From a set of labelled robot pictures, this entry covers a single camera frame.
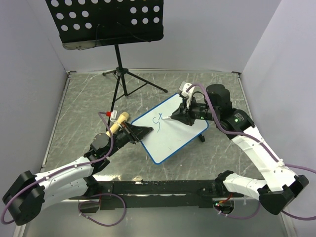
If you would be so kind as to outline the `white blue whiteboard marker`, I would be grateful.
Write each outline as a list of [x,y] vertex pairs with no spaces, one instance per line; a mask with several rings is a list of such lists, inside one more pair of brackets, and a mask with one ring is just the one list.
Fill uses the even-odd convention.
[[171,116],[163,117],[162,120],[172,120]]

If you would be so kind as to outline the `blue framed whiteboard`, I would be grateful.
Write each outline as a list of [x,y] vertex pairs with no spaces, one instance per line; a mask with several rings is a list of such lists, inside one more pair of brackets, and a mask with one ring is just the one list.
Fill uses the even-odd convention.
[[164,162],[209,128],[205,120],[196,120],[193,126],[189,126],[165,119],[181,102],[182,98],[175,93],[132,122],[135,126],[153,128],[141,144],[155,164]]

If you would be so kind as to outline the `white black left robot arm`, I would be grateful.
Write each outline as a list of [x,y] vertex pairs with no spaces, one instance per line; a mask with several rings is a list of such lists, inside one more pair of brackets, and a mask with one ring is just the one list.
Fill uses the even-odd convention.
[[12,222],[21,226],[29,223],[45,208],[65,199],[80,196],[93,198],[98,191],[93,175],[110,163],[108,157],[128,143],[140,142],[152,131],[152,127],[124,122],[114,134],[97,134],[89,150],[69,164],[37,174],[29,170],[21,173],[2,198],[5,208],[0,221],[5,225],[10,224],[4,219],[6,212],[9,212]]

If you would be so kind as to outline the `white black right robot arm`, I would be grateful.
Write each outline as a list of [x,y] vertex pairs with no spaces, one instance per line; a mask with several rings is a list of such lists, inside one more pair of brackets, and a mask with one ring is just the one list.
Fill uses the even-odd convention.
[[172,120],[193,126],[196,120],[209,120],[236,144],[252,161],[262,179],[252,179],[225,171],[218,175],[216,193],[222,197],[239,193],[254,198],[271,214],[278,215],[309,184],[305,175],[298,175],[269,147],[251,117],[233,107],[229,90],[221,84],[204,88],[200,83],[204,102],[196,101],[195,84],[181,83],[179,107]]

